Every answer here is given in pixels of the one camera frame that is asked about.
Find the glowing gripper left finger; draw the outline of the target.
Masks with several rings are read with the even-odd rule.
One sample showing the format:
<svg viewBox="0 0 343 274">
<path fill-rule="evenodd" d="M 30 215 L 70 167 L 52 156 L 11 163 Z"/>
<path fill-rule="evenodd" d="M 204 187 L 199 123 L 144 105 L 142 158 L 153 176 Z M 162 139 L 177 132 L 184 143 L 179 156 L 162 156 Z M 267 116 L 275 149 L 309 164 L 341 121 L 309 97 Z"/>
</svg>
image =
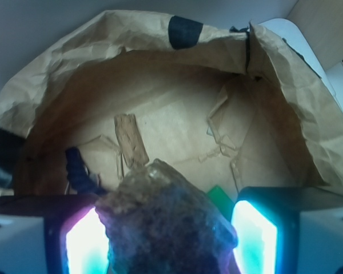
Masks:
<svg viewBox="0 0 343 274">
<path fill-rule="evenodd" d="M 0 273 L 108 273 L 98 196 L 0 196 Z"/>
</svg>

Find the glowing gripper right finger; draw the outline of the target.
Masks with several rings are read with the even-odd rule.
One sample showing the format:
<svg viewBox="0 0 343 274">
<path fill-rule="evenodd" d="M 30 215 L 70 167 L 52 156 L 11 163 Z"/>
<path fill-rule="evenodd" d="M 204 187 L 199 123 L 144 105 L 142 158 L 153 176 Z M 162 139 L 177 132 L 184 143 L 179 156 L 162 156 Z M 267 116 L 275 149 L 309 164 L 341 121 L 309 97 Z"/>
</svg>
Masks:
<svg viewBox="0 0 343 274">
<path fill-rule="evenodd" d="M 343 273 L 343 187 L 246 187 L 231 224 L 240 273 Z"/>
</svg>

